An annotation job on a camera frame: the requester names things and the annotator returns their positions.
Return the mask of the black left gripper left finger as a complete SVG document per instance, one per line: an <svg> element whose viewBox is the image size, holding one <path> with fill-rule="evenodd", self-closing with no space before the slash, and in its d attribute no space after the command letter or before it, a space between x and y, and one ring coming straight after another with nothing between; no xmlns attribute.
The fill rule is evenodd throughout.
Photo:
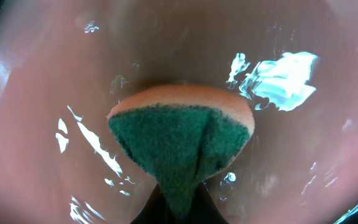
<svg viewBox="0 0 358 224"><path fill-rule="evenodd" d="M159 184L155 186L143 209L131 224L164 224L167 203Z"/></svg>

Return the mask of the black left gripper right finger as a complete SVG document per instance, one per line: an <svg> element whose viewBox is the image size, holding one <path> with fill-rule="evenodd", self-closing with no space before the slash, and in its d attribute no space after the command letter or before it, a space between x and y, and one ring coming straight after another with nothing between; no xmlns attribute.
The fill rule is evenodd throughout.
<svg viewBox="0 0 358 224"><path fill-rule="evenodd" d="M194 223L228 224L215 206L207 188L200 183L194 197Z"/></svg>

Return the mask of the green and orange sponge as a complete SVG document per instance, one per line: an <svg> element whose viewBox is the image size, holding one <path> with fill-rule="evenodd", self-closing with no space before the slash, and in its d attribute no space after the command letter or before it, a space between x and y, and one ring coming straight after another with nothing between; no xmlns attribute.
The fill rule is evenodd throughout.
<svg viewBox="0 0 358 224"><path fill-rule="evenodd" d="M160 85L132 95L108 114L127 157L157 181L177 219L197 186L233 163L254 133L247 101L205 85Z"/></svg>

